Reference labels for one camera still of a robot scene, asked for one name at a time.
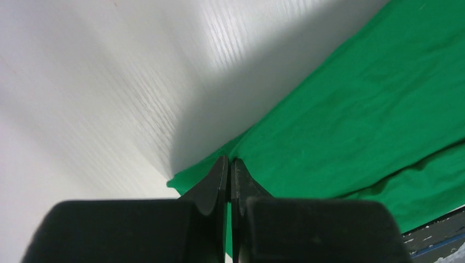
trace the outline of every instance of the white surface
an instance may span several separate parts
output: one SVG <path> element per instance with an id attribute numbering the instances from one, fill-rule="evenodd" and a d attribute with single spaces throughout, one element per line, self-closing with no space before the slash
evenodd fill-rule
<path id="1" fill-rule="evenodd" d="M 463 262 L 465 262 L 465 243 L 461 245 L 460 248 L 456 252 L 454 252 L 452 255 L 449 255 L 446 258 L 438 258 L 438 260 L 435 263 L 463 263 Z"/>
<path id="2" fill-rule="evenodd" d="M 176 196 L 386 2 L 0 1 L 0 261 L 64 199 Z"/>

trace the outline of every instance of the green cloth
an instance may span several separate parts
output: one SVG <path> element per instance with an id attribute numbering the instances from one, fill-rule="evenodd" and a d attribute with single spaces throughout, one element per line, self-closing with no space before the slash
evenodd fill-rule
<path id="1" fill-rule="evenodd" d="M 380 201 L 402 232 L 463 205 L 463 14 L 465 1 L 391 1 L 254 127 L 168 186 L 184 193 L 226 154 L 276 197 Z"/>

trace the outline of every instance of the wrinkled green fabric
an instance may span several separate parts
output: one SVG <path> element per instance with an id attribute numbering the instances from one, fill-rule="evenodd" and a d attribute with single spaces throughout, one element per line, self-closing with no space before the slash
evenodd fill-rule
<path id="1" fill-rule="evenodd" d="M 184 193 L 227 154 L 276 197 L 380 201 L 402 231 L 464 204 L 465 146 L 453 145 L 465 138 L 463 14 L 465 1 L 391 1 L 254 127 L 168 186 Z"/>

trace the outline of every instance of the green fabric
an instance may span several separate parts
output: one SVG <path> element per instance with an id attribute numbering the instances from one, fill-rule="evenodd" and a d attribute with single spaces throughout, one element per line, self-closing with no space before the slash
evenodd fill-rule
<path id="1" fill-rule="evenodd" d="M 227 154 L 276 197 L 380 201 L 402 231 L 464 204 L 465 146 L 453 145 L 465 138 L 463 14 L 465 1 L 391 1 L 254 127 L 168 186 L 184 193 Z"/>

